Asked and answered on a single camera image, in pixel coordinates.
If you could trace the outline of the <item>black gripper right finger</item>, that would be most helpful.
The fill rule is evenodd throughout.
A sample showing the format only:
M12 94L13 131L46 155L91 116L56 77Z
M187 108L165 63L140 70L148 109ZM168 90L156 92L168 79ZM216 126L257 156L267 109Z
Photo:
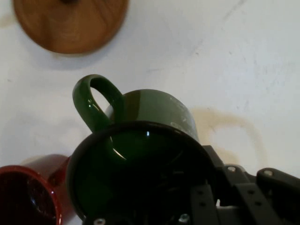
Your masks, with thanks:
M213 165L213 194L228 208L227 223L241 216L249 225L298 225L300 179L274 168L251 175L239 165L224 164L212 146L204 146Z

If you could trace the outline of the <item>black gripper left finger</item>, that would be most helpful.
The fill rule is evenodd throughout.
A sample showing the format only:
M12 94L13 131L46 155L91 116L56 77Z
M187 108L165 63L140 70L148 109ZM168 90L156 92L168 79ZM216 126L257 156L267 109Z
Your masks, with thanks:
M156 190L117 208L87 216L85 225L217 225L210 185L174 186Z

